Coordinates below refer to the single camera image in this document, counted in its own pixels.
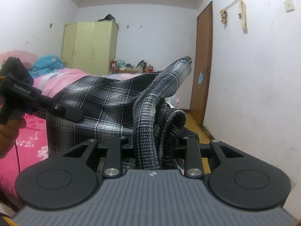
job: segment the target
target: brown door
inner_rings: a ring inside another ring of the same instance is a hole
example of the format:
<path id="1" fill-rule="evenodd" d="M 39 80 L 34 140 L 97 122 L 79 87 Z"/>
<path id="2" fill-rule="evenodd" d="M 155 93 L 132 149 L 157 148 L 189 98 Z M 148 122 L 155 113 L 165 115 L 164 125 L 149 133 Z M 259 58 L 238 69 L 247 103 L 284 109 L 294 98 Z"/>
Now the brown door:
<path id="1" fill-rule="evenodd" d="M 198 16 L 197 48 L 190 113 L 199 126 L 203 125 L 208 97 L 212 59 L 212 32 L 213 16 L 211 2 Z"/>

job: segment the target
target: light switch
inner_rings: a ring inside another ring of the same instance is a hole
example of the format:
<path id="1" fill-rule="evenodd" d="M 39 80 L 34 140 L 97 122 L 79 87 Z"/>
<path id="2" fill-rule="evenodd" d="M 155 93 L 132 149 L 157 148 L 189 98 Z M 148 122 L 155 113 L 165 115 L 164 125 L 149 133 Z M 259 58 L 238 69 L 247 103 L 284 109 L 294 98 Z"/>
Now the light switch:
<path id="1" fill-rule="evenodd" d="M 292 0 L 286 0 L 284 2 L 284 5 L 287 12 L 295 10 L 295 6 Z"/>

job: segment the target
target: blue sticker on door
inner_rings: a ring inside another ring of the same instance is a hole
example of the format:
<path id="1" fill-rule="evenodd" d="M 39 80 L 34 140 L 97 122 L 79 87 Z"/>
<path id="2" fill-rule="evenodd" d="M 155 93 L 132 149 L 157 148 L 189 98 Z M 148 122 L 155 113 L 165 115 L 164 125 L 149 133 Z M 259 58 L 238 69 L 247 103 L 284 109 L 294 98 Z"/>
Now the blue sticker on door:
<path id="1" fill-rule="evenodd" d="M 204 80 L 204 74 L 201 72 L 200 75 L 199 75 L 198 84 L 202 84 L 203 80 Z"/>

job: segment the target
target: blue blanket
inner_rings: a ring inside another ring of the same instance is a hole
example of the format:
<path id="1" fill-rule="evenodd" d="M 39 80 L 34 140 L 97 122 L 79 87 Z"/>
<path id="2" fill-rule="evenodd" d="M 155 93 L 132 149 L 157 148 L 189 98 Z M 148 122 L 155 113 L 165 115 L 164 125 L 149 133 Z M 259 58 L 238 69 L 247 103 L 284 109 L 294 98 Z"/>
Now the blue blanket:
<path id="1" fill-rule="evenodd" d="M 66 66 L 60 60 L 58 56 L 46 55 L 39 58 L 33 65 L 32 70 L 29 70 L 29 74 L 32 78 L 37 78 L 49 73 L 55 73 L 58 69 L 64 69 Z"/>

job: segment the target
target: yellow floor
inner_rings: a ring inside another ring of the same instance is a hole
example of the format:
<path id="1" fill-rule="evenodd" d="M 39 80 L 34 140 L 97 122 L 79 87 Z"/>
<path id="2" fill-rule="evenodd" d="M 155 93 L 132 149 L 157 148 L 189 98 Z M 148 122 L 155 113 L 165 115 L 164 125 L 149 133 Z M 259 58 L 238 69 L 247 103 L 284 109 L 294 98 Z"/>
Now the yellow floor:
<path id="1" fill-rule="evenodd" d="M 185 127 L 189 130 L 196 132 L 199 135 L 200 143 L 209 143 L 209 138 L 205 135 L 203 130 L 196 124 L 190 113 L 186 113 Z"/>
<path id="2" fill-rule="evenodd" d="M 186 113 L 186 124 L 185 127 L 189 130 L 196 132 L 199 135 L 200 143 L 207 144 L 209 143 L 209 138 L 203 132 L 203 130 L 196 124 L 195 120 L 192 118 L 190 113 Z M 208 158 L 202 158 L 203 168 L 205 174 L 211 173 Z"/>

